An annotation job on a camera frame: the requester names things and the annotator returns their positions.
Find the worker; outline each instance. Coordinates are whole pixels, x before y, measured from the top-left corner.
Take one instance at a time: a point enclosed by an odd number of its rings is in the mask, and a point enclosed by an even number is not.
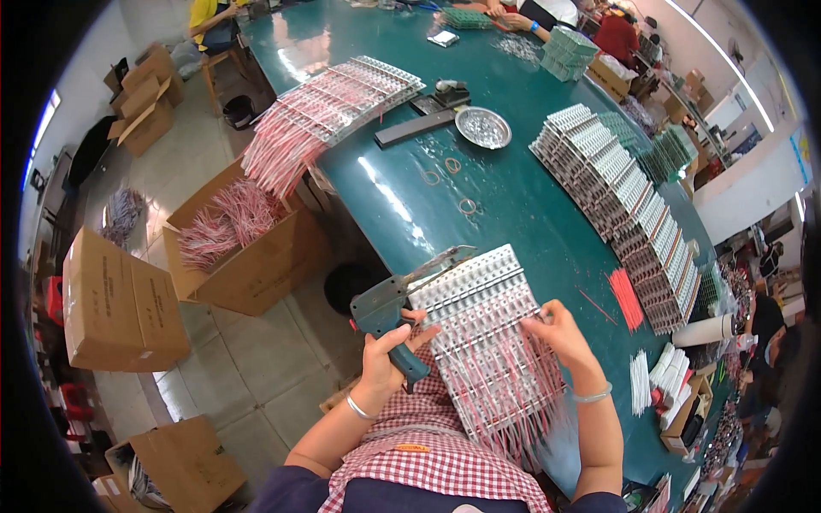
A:
[[[236,42],[239,27],[233,17],[248,0],[194,0],[188,22],[188,37],[197,48],[213,56],[225,52]]]
[[[650,36],[650,43],[656,45],[656,54],[654,56],[654,63],[661,62],[662,57],[664,55],[664,51],[662,50],[662,39],[658,37],[658,34],[652,34]]]
[[[635,67],[633,52],[639,49],[639,36],[636,35],[633,24],[635,18],[622,9],[611,9],[602,20],[599,32],[593,37],[593,42],[605,53],[614,56],[628,69]]]
[[[575,27],[579,19],[579,10],[571,0],[516,0],[515,10],[505,14],[504,21],[513,30],[533,32],[545,43],[550,40],[550,30],[556,24]]]
[[[545,43],[550,40],[550,31],[541,26],[537,21],[533,21],[527,16],[522,16],[518,12],[508,12],[502,16],[505,23],[507,23],[514,31],[532,32],[535,36]]]
[[[778,259],[784,256],[784,244],[781,241],[768,244],[764,247],[764,254],[759,261],[761,277],[767,279],[778,272]]]
[[[760,293],[750,301],[744,331],[759,340],[752,354],[741,355],[748,370],[741,375],[745,392],[738,416],[754,426],[763,425],[770,409],[778,406],[778,388],[786,367],[795,359],[800,337],[797,327],[787,328],[776,300]]]
[[[402,315],[418,323],[425,312]],[[573,316],[553,300],[540,319],[522,319],[521,328],[553,348],[579,401],[581,472],[564,511],[626,512],[612,386]],[[361,380],[271,471],[252,511],[550,511],[531,475],[468,439],[428,345],[439,328],[415,332],[409,337],[411,327],[403,325],[379,339],[365,335]],[[431,366],[411,395],[388,358],[402,342]]]

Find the plastic bag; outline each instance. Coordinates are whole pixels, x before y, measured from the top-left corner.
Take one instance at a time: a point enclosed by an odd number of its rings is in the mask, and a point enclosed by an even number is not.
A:
[[[599,55],[599,60],[622,80],[633,80],[639,76],[635,71],[625,68],[624,65],[612,55],[602,53]]]
[[[188,80],[191,75],[200,70],[202,67],[200,64],[201,59],[202,54],[191,41],[183,41],[171,51],[171,60],[183,80]]]
[[[180,69],[177,71],[179,71],[183,80],[188,80],[199,71],[200,68],[202,68],[202,65],[199,62],[189,62],[188,64],[180,66]]]

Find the red wire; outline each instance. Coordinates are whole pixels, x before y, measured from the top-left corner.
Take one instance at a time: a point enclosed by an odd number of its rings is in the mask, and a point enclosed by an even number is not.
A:
[[[585,294],[585,293],[584,293],[581,289],[579,289],[578,287],[577,287],[577,289],[578,289],[578,291],[579,291],[579,292],[581,292],[581,294],[582,294],[582,295],[583,295],[583,296],[587,299],[587,301],[589,301],[589,302],[590,302],[590,304],[591,304],[591,305],[593,305],[593,306],[595,306],[596,308],[598,308],[598,309],[599,309],[599,312],[601,312],[602,314],[604,314],[604,317],[608,318],[608,321],[610,321],[611,323],[616,324],[616,325],[618,326],[618,323],[616,323],[616,321],[614,321],[614,320],[612,319],[612,317],[610,317],[610,316],[608,315],[608,313],[607,313],[607,312],[605,312],[604,310],[602,310],[602,307],[600,307],[600,306],[598,306],[597,304],[595,304],[595,303],[593,302],[593,300],[591,300],[591,299],[587,296],[587,294]]]

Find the apron label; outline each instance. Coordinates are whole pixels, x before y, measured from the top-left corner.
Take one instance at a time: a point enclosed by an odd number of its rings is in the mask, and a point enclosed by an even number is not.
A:
[[[416,445],[414,443],[400,443],[394,447],[394,449],[404,452],[430,452],[429,447]]]

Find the black bucket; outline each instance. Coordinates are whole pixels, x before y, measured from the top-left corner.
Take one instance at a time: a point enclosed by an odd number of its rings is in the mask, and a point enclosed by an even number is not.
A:
[[[248,96],[240,94],[225,104],[222,108],[222,115],[225,117],[225,122],[234,130],[244,130],[251,126],[251,122],[256,117],[254,102]]]

